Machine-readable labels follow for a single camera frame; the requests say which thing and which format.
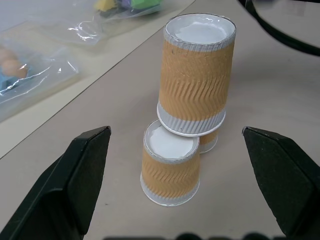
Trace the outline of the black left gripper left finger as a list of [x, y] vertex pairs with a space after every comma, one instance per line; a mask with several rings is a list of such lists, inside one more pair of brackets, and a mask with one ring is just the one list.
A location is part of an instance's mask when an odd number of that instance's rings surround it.
[[2, 240], [82, 240], [102, 187], [111, 127], [74, 138], [37, 179], [0, 233]]

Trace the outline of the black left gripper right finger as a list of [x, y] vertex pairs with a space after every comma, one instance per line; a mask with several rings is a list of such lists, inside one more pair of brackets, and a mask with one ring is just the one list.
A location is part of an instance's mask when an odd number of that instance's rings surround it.
[[259, 189], [286, 237], [320, 235], [320, 167], [292, 139], [242, 130]]

